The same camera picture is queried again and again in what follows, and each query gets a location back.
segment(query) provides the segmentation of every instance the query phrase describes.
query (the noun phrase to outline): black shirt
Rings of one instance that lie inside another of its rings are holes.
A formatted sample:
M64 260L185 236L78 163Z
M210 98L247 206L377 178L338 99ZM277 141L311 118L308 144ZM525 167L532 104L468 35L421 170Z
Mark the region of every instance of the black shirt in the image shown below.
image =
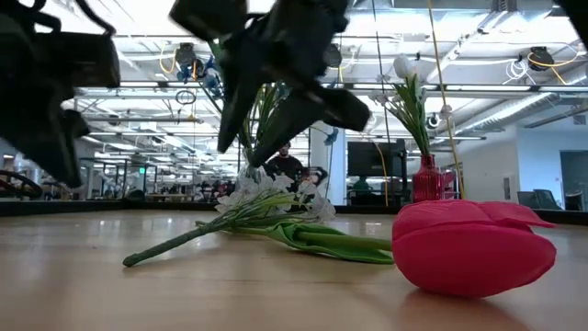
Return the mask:
M268 163L293 180L296 180L296 175L303 168L302 163L294 156L282 157L278 155L269 160Z

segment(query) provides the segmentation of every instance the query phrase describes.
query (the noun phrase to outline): wooden table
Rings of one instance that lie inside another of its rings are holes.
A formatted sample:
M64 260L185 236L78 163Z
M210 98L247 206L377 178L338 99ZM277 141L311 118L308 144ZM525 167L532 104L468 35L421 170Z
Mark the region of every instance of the wooden table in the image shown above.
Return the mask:
M211 234L135 268L120 262L214 213L0 218L1 330L574 331L588 324L588 230L538 230L559 249L538 282L484 301L416 290L394 267ZM390 216L331 226L389 237Z

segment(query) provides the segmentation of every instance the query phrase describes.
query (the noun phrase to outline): artificial flower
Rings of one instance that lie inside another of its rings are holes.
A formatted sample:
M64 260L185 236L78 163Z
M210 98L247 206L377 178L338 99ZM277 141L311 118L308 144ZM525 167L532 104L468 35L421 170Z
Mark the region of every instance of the artificial flower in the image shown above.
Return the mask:
M394 72L402 80L410 78L414 75L414 65L402 54L394 59Z

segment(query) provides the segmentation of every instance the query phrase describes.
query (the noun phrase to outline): white flower bud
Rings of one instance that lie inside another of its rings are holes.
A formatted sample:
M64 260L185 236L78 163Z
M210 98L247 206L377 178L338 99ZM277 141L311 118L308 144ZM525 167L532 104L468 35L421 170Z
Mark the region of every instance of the white flower bud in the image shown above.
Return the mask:
M378 91L371 91L371 92L369 92L369 96L368 97L369 97L370 100L376 102L376 99L378 99L378 94L379 94Z
M414 74L414 65L406 55L402 54L394 60L394 71L400 79L405 79Z
M447 120L451 116L451 110L453 109L449 105L444 105L441 107L441 111L439 112L441 119Z
M376 97L376 101L379 102L383 106L386 104L386 102L388 102L388 97L380 94Z

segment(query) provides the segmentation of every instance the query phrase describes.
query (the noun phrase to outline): red vase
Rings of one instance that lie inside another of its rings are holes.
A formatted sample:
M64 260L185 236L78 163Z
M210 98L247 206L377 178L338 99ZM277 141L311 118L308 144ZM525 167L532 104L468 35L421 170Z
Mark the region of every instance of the red vase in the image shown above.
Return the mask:
M435 167L435 156L421 156L421 168L413 176L413 201L441 200L444 186L444 177Z

